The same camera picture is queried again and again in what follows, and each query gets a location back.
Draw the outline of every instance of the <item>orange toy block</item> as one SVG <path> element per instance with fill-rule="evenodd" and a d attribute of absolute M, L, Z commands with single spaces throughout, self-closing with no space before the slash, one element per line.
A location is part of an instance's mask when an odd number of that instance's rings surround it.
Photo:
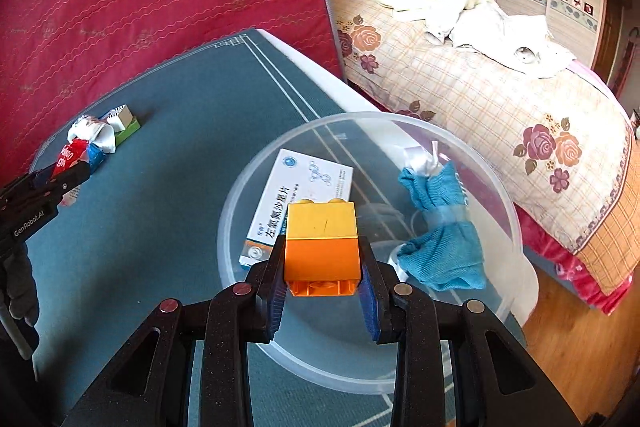
<path fill-rule="evenodd" d="M 289 205 L 284 280 L 300 297 L 356 292 L 360 254 L 352 201 Z"/>

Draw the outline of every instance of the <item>floral bedspread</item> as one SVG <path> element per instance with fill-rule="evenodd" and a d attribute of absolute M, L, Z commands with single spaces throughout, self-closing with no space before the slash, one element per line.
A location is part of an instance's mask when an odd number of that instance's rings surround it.
<path fill-rule="evenodd" d="M 640 259 L 640 162 L 628 122 L 601 92 L 568 70 L 531 78 L 433 46 L 424 22 L 398 22 L 373 0 L 332 5 L 348 79 L 476 149 L 556 254 L 584 266 L 602 295 L 628 287 Z"/>

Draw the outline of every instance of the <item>gloved hand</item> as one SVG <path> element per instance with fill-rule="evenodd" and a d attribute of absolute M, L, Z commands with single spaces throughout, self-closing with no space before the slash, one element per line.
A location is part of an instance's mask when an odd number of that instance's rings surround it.
<path fill-rule="evenodd" d="M 11 299 L 9 312 L 14 319 L 24 318 L 31 327 L 35 326 L 40 315 L 40 305 L 36 293 L 36 282 L 33 279 L 31 261 L 27 257 L 27 245 L 17 245 L 11 256 L 4 261 L 6 272 L 6 294 Z M 4 294 L 0 289 L 0 298 Z M 0 340 L 9 340 L 6 331 L 0 325 Z"/>

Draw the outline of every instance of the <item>rolled blue cloth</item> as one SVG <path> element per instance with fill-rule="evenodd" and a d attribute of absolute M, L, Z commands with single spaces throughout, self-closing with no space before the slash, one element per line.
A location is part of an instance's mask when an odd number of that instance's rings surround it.
<path fill-rule="evenodd" d="M 453 163 L 430 177 L 403 169 L 398 181 L 409 190 L 429 227 L 399 250 L 400 267 L 436 291 L 484 289 L 482 246 L 468 220 L 466 196 Z"/>

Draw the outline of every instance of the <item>pile of small items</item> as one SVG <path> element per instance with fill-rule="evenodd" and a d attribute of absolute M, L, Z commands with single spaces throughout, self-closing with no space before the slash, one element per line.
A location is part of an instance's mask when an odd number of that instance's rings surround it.
<path fill-rule="evenodd" d="M 68 144 L 58 155 L 51 177 L 54 178 L 60 172 L 75 165 L 78 160 L 89 163 L 91 174 L 93 174 L 106 158 L 106 154 L 116 152 L 116 147 L 138 129 L 140 129 L 140 123 L 126 105 L 111 109 L 99 119 L 89 115 L 81 116 L 66 135 Z M 67 192 L 61 204 L 63 206 L 74 204 L 78 199 L 79 191 L 78 186 Z"/>

